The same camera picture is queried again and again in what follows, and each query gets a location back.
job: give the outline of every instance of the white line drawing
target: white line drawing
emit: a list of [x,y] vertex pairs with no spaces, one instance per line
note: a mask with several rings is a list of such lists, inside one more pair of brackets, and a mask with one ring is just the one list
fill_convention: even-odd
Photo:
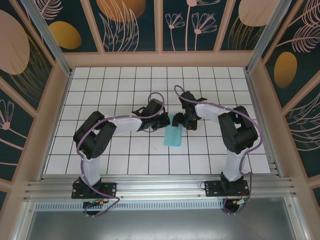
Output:
[[170,28],[171,43],[172,43],[173,51],[175,51],[176,49],[175,49],[174,39],[172,35],[172,29],[184,27],[185,22],[183,21],[181,13],[179,14],[174,13],[172,14],[172,16],[170,13],[167,13],[165,15],[165,20],[166,20],[166,23],[168,24],[168,27]]
[[34,0],[41,16],[47,20],[53,20],[61,11],[61,0]]
[[110,3],[111,5],[108,5],[106,1],[101,0],[104,11],[112,19],[116,19],[110,20],[99,13],[104,25],[103,46],[107,52],[127,52],[132,48],[133,52],[136,51],[139,44],[139,26],[134,12],[128,9],[124,2],[124,14],[115,0],[110,0]]
[[[15,105],[13,102],[11,101],[8,101],[7,105],[5,103],[5,101],[3,99],[0,100],[0,130],[3,130],[3,131],[11,131],[13,132],[14,134],[24,138],[24,139],[27,139],[26,136],[14,131],[11,129],[11,126],[10,126],[10,123],[11,123],[11,120],[12,120],[12,117],[13,117],[13,114],[14,114],[14,109],[15,109]],[[20,147],[18,145],[15,145],[9,141],[6,141],[2,138],[0,138],[0,142],[1,143],[4,143],[10,147],[13,147],[15,149],[19,149],[19,150],[23,150],[24,148],[23,147]],[[16,163],[6,163],[6,162],[0,162],[0,165],[11,165],[11,166],[17,166],[18,164]]]
[[189,16],[190,16],[190,9],[191,7],[196,6],[206,6],[219,3],[220,0],[186,0],[188,4],[188,12],[186,15],[186,26],[185,26],[185,50],[188,51],[188,26],[189,26]]
[[299,151],[320,148],[320,93],[308,104],[292,109],[286,120]]
[[212,33],[217,30],[217,25],[214,25],[216,20],[214,18],[214,13],[202,14],[201,18],[199,18],[199,13],[192,14],[192,25],[195,33],[194,40],[194,50],[197,51],[197,38],[200,34]]
[[303,14],[292,21],[288,27],[299,19],[302,19],[304,26],[295,32],[291,40],[279,43],[276,48],[291,43],[295,52],[311,53],[311,49],[320,43],[320,0],[308,0]]

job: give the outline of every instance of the blue block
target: blue block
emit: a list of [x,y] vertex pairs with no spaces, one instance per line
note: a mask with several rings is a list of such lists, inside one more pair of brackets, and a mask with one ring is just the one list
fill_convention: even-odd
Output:
[[172,126],[172,120],[175,114],[169,113],[170,125],[165,127],[164,130],[164,145],[171,147],[180,147],[181,145],[181,134],[182,134],[182,124],[178,127]]

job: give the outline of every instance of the leaf illustration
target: leaf illustration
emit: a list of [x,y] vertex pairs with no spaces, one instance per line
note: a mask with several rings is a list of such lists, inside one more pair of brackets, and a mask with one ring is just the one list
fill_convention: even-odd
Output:
[[302,21],[311,27],[320,23],[320,0],[308,0],[305,4]]
[[131,9],[128,10],[125,3],[122,2],[124,9],[124,43],[119,49],[119,52],[127,52],[134,47],[133,52],[137,49],[139,44],[139,27],[135,14]]
[[295,124],[299,120],[305,118],[308,114],[312,113],[313,110],[320,108],[320,93],[308,104],[292,109],[288,114],[288,124]]
[[99,15],[104,26],[103,46],[106,48],[107,52],[113,52],[115,49],[115,36],[110,28],[110,20],[109,18],[105,19],[100,13]]
[[292,109],[287,122],[299,151],[320,148],[320,93],[308,104]]
[[104,18],[99,14],[104,25],[103,45],[106,50],[108,52],[135,51],[139,44],[139,27],[133,11],[128,9],[124,2],[122,2],[123,10],[115,0],[110,0],[108,3],[105,0],[100,2],[109,16]]
[[35,0],[42,17],[47,20],[53,20],[61,11],[61,0]]
[[300,27],[290,42],[295,52],[310,53],[320,43],[320,25]]

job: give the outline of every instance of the purple cable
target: purple cable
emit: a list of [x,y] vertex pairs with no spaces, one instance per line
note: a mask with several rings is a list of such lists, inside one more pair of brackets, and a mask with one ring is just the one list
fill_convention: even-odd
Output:
[[[198,101],[192,101],[192,100],[186,99],[186,98],[182,97],[182,96],[178,93],[178,91],[177,91],[176,88],[180,88],[183,92],[185,92],[185,90],[184,90],[181,86],[179,86],[179,85],[175,85],[175,86],[174,86],[174,92],[175,92],[175,94],[178,95],[178,97],[179,97],[180,99],[182,99],[182,100],[184,100],[184,101],[186,101],[186,102],[192,103],[192,104],[197,104],[197,105],[211,105],[211,106],[214,106],[214,107],[223,109],[223,110],[227,110],[227,111],[230,111],[230,112],[234,112],[234,113],[236,113],[236,114],[239,114],[239,115],[245,117],[246,119],[248,119],[248,120],[256,127],[256,129],[259,131],[259,133],[260,133],[260,142],[258,143],[257,146],[255,146],[255,147],[253,147],[253,148],[250,148],[250,149],[248,149],[246,152],[244,152],[244,154],[243,154],[243,156],[242,156],[242,158],[241,158],[241,160],[240,160],[240,165],[239,165],[239,171],[240,171],[240,173],[241,173],[243,176],[248,176],[248,175],[250,175],[250,187],[249,187],[249,196],[248,196],[248,199],[250,199],[251,190],[252,190],[252,172],[249,171],[249,172],[247,172],[247,173],[243,173],[243,172],[242,172],[242,166],[243,166],[243,163],[244,163],[244,161],[245,161],[246,155],[247,155],[248,153],[256,150],[257,148],[259,148],[259,147],[262,145],[262,143],[263,143],[264,134],[263,134],[262,130],[260,129],[259,125],[258,125],[255,121],[253,121],[249,116],[245,115],[244,113],[242,113],[242,112],[240,112],[240,111],[234,110],[234,109],[232,109],[232,108],[224,107],[224,106],[221,106],[221,105],[219,105],[219,104],[216,104],[216,103],[213,103],[213,102],[208,102],[208,101],[198,102]],[[223,205],[222,205],[222,206],[223,206],[223,209],[222,209],[222,210],[223,210],[226,214],[230,214],[230,213],[231,213],[231,214],[236,215],[235,212],[231,212],[230,210],[226,209],[225,206],[226,206],[226,201],[227,201],[227,200],[228,200],[228,198],[225,198],[225,199],[223,200]],[[244,206],[243,206],[237,213],[240,213],[241,211],[243,211],[243,209],[245,208],[246,205],[247,205],[247,204],[244,204]]]
[[90,207],[90,205],[88,205],[88,206],[84,209],[84,214],[85,214],[87,217],[94,218],[94,217],[99,217],[99,216],[105,214],[110,208],[112,208],[114,205],[116,205],[116,204],[120,201],[120,198],[117,197],[117,196],[111,196],[111,195],[102,193],[102,192],[94,189],[94,188],[91,186],[91,184],[89,183],[89,181],[88,181],[88,179],[87,179],[87,177],[86,177],[86,175],[85,175],[85,171],[84,171],[84,157],[85,157],[85,156],[80,152],[80,146],[82,145],[82,143],[84,142],[84,140],[86,139],[86,137],[87,137],[97,126],[99,126],[100,124],[102,124],[102,123],[104,123],[104,122],[106,122],[106,121],[108,121],[108,120],[115,120],[115,119],[122,119],[122,118],[151,119],[151,118],[157,116],[159,113],[161,113],[161,111],[162,111],[162,110],[164,109],[164,107],[165,107],[165,98],[164,98],[164,96],[163,96],[161,93],[159,93],[159,92],[152,92],[152,93],[149,95],[149,97],[148,97],[148,102],[150,101],[149,99],[151,99],[151,96],[152,96],[153,94],[158,94],[158,95],[160,95],[160,97],[162,98],[162,106],[161,106],[160,110],[159,110],[157,113],[155,113],[155,114],[153,114],[153,115],[151,115],[151,116],[122,115],[122,116],[107,117],[107,118],[105,118],[105,119],[97,122],[95,125],[93,125],[93,126],[84,134],[84,136],[83,136],[83,137],[81,138],[81,140],[79,141],[79,143],[78,143],[78,145],[77,145],[77,147],[76,147],[76,153],[81,157],[81,164],[80,164],[81,174],[82,174],[82,176],[83,176],[83,180],[84,180],[85,184],[87,184],[88,187],[89,187],[92,191],[94,191],[95,193],[97,193],[97,194],[99,194],[99,195],[101,195],[101,196],[103,196],[103,197],[106,197],[106,198],[109,198],[109,199],[117,199],[117,200],[116,200],[113,204],[111,204],[106,210],[100,211],[100,212],[97,213],[96,215],[89,215],[89,214],[87,213],[87,209]]

